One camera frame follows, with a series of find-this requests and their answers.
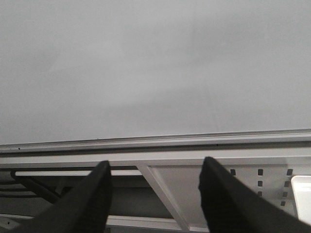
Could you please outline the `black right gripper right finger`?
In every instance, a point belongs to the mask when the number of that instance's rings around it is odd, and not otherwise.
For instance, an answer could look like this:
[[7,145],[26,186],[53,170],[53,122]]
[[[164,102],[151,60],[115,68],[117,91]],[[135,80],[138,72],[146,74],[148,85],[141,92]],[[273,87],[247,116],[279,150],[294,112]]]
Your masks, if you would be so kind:
[[217,160],[206,157],[199,176],[201,208],[211,233],[309,233],[310,225],[259,197]]

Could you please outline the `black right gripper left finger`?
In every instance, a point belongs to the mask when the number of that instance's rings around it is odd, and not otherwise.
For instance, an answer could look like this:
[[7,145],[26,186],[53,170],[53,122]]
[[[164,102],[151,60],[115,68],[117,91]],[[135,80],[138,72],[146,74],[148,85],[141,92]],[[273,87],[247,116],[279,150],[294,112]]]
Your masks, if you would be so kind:
[[112,202],[108,161],[47,211],[18,227],[19,233],[103,233]]

